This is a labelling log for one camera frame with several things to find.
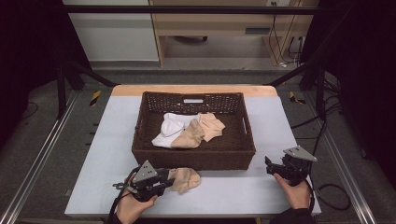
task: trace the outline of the wooden cabinet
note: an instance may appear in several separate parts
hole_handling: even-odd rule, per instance
[[[269,0],[149,0],[149,4],[152,6],[265,7],[267,1]],[[288,7],[315,7],[317,4],[318,0],[290,0]],[[306,35],[312,17],[277,15],[274,23],[274,15],[152,14],[161,64],[163,64],[168,36],[260,35],[271,55],[273,64],[276,65],[280,55],[289,47],[291,37]]]

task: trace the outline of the white surface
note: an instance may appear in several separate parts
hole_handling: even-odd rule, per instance
[[[147,0],[64,0],[65,5],[147,6]],[[149,14],[69,14],[89,61],[155,61]]]
[[[132,154],[141,97],[111,96],[65,213],[105,217],[123,182],[137,167]],[[256,155],[246,171],[199,171],[202,183],[179,194],[166,189],[143,217],[259,217],[289,208],[282,188],[266,173],[264,156],[281,164],[283,149],[295,147],[278,97],[245,97]],[[314,213],[320,213],[316,203]]]

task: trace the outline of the white wall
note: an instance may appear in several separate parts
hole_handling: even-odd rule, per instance
[[[64,0],[65,5],[147,6],[147,0]],[[69,14],[91,62],[158,62],[149,14]]]

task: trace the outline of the hand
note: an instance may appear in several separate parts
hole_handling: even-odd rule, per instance
[[[277,183],[279,183],[285,191],[291,208],[309,208],[311,191],[305,181],[302,181],[297,186],[292,187],[279,174],[274,174],[274,177]]]
[[[154,205],[155,201],[158,198],[157,195],[154,195],[147,202],[141,203],[132,194],[129,193],[130,192],[127,189],[124,190],[122,196],[126,196],[119,201],[119,205],[117,208],[117,217],[122,224],[134,223],[146,209]]]

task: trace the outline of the white cloth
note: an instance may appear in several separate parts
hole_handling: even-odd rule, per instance
[[[151,143],[155,147],[172,148],[172,142],[177,139],[181,132],[189,126],[193,119],[199,120],[200,115],[178,115],[166,113],[163,115],[163,124],[161,125],[160,134],[155,137]]]

